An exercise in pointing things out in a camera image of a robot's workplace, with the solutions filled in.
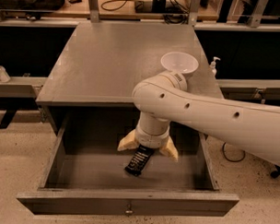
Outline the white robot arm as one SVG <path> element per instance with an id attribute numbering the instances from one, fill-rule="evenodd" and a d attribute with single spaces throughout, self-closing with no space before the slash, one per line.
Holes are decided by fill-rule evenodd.
<path id="1" fill-rule="evenodd" d="M 138 83 L 133 103 L 140 119 L 120 141 L 120 151 L 157 148 L 176 160 L 178 151 L 169 137 L 170 123 L 176 122 L 280 167 L 280 107 L 193 95 L 181 73 L 168 71 Z"/>

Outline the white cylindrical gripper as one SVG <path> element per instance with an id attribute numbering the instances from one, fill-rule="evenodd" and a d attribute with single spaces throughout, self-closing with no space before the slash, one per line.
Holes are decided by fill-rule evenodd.
<path id="1" fill-rule="evenodd" d="M 172 161 L 178 161 L 178 149 L 169 137 L 170 121 L 159 119 L 149 113 L 140 113 L 138 125 L 119 143 L 118 151 L 135 149 L 139 144 L 149 148 L 159 148 L 159 152 Z"/>

